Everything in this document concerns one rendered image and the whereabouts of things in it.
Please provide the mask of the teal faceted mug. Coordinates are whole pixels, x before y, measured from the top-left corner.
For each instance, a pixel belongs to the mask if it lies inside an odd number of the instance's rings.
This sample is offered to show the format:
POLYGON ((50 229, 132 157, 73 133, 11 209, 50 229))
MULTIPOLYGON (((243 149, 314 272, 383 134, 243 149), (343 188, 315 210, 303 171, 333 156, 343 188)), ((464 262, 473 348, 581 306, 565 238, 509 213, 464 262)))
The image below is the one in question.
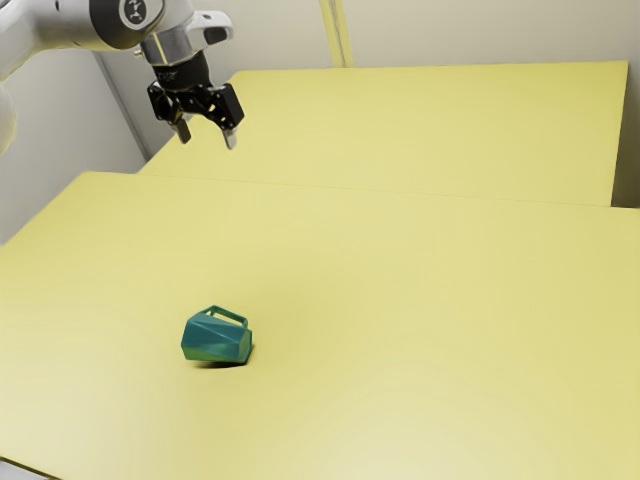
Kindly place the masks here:
POLYGON ((246 317, 217 305, 191 316, 184 328, 181 350, 186 360, 245 364, 253 348, 246 317))

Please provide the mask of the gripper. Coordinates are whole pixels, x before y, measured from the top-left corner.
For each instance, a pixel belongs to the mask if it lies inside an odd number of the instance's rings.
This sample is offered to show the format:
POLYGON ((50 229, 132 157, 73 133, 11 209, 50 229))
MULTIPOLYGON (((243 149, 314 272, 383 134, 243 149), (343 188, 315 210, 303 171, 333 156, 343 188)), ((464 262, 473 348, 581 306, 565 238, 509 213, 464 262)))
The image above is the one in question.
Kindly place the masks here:
POLYGON ((156 81, 147 87, 155 117, 166 122, 182 144, 191 140, 186 113, 204 116, 221 130, 226 147, 237 145, 236 130, 245 118, 244 110, 230 83, 213 86, 203 53, 173 66, 154 66, 156 81))

